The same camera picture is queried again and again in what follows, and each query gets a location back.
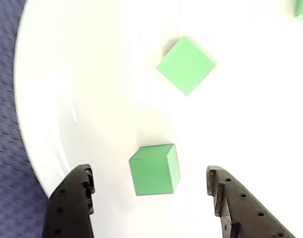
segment textured surface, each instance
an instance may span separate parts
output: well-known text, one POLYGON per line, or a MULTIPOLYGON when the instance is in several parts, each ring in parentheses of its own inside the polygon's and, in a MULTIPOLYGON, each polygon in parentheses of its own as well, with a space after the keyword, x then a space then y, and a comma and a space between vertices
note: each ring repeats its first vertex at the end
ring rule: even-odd
POLYGON ((141 147, 130 166, 137 195, 173 193, 180 179, 175 145, 141 147))
POLYGON ((182 37, 157 66, 170 82, 189 95, 215 67, 215 62, 188 37, 182 37))
POLYGON ((0 0, 0 237, 38 238, 47 198, 21 140, 13 96, 13 55, 25 0, 0 0))

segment blue fabric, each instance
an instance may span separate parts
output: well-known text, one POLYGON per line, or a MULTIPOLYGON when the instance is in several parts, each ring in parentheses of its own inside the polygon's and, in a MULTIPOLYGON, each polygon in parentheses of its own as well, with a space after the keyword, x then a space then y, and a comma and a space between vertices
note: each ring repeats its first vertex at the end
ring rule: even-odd
POLYGON ((25 0, 0 0, 0 237, 39 238, 47 198, 32 171, 15 115, 13 56, 25 0))

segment blue carpet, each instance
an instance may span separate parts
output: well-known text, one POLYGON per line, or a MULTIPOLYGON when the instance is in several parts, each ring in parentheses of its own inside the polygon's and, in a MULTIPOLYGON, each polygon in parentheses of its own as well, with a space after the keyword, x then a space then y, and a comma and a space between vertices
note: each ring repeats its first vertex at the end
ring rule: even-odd
POLYGON ((0 237, 39 238, 47 198, 28 161, 17 124, 13 56, 25 0, 0 0, 0 237))

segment white plate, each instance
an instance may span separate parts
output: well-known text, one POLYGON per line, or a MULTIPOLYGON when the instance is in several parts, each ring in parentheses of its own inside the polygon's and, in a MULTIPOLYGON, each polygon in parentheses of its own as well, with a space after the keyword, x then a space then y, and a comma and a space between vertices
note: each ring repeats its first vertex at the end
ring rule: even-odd
POLYGON ((46 194, 89 163, 96 237, 220 238, 214 164, 303 237, 303 22, 290 2, 28 0, 15 99, 46 194), (181 35, 218 60, 189 97, 155 69, 181 35), (128 161, 163 143, 177 145, 177 190, 137 197, 128 161))

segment white bowl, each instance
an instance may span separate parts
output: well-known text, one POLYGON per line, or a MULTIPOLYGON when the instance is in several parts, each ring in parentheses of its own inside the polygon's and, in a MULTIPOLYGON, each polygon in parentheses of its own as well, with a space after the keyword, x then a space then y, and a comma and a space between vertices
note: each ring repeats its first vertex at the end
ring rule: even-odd
POLYGON ((16 110, 49 196, 78 164, 95 178, 95 237, 220 238, 207 165, 226 168, 303 237, 303 22, 279 0, 28 0, 16 110), (217 60, 188 97, 155 67, 189 35, 217 60), (129 159, 177 145, 174 194, 136 196, 129 159))

